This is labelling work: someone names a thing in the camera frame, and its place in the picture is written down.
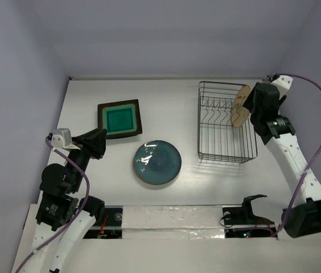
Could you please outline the tan round plate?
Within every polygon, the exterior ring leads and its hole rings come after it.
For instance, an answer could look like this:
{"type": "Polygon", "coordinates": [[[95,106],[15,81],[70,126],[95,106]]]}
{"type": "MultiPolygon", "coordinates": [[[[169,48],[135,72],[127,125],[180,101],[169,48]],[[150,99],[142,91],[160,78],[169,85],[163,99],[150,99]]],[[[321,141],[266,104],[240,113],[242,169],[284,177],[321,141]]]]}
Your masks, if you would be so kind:
{"type": "Polygon", "coordinates": [[[248,119],[249,111],[244,108],[244,103],[248,96],[251,93],[251,89],[248,85],[244,85],[237,93],[233,107],[232,107],[232,116],[231,121],[232,125],[235,128],[238,128],[244,124],[244,122],[248,119]]]}

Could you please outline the teal square plate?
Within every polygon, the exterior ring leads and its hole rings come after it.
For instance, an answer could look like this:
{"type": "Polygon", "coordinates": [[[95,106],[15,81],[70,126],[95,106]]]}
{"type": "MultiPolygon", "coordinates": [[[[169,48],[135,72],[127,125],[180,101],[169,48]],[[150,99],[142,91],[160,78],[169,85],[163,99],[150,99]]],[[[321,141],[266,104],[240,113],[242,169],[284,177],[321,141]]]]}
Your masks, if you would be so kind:
{"type": "Polygon", "coordinates": [[[107,131],[107,139],[120,139],[143,133],[138,99],[97,105],[99,129],[107,131]]]}

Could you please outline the dark patterned round plate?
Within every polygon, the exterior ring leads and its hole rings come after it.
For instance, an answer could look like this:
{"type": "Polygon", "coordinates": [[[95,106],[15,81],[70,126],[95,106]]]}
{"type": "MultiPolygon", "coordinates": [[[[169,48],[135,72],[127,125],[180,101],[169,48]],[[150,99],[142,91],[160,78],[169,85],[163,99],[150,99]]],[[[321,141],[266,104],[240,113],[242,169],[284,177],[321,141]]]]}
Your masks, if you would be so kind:
{"type": "Polygon", "coordinates": [[[163,140],[152,140],[141,145],[133,157],[133,170],[146,184],[161,186],[172,182],[182,167],[177,148],[163,140]]]}

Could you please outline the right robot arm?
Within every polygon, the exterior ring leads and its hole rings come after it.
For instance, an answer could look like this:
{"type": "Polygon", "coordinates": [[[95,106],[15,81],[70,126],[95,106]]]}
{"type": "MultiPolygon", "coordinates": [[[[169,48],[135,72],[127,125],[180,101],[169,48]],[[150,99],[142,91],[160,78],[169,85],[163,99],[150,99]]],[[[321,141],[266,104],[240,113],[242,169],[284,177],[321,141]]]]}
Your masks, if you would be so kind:
{"type": "Polygon", "coordinates": [[[291,122],[279,114],[284,99],[275,85],[258,82],[243,107],[250,112],[255,132],[274,156],[293,194],[277,230],[298,238],[321,233],[321,184],[299,148],[291,122]]]}

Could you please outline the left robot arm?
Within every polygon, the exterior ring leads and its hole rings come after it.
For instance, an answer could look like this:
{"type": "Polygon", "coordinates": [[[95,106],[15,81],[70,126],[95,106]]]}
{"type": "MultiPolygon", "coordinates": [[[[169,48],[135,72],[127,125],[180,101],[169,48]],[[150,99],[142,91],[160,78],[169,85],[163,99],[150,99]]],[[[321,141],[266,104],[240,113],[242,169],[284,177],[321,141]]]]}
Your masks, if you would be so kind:
{"type": "Polygon", "coordinates": [[[93,129],[72,136],[69,129],[56,129],[46,137],[46,145],[65,163],[49,164],[42,172],[31,252],[17,272],[65,272],[84,235],[103,223],[105,203],[90,196],[85,171],[91,159],[104,156],[106,133],[93,129]]]}

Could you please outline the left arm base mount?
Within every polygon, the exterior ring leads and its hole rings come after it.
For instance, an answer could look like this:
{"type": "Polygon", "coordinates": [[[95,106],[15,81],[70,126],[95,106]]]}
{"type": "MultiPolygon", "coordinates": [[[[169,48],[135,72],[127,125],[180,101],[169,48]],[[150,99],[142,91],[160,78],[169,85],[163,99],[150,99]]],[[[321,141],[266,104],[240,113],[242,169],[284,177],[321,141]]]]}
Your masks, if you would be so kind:
{"type": "Polygon", "coordinates": [[[106,206],[105,216],[107,219],[103,227],[104,230],[121,230],[123,219],[122,206],[106,206]]]}

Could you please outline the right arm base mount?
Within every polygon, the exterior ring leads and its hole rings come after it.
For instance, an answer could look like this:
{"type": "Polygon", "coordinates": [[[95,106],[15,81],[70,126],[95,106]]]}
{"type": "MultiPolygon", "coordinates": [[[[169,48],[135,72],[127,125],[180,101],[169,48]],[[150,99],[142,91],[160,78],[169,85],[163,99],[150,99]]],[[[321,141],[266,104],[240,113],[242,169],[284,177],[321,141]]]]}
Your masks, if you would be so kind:
{"type": "Polygon", "coordinates": [[[246,212],[241,206],[223,207],[222,222],[227,226],[237,225],[267,225],[274,227],[273,221],[260,216],[255,216],[252,211],[246,212]]]}

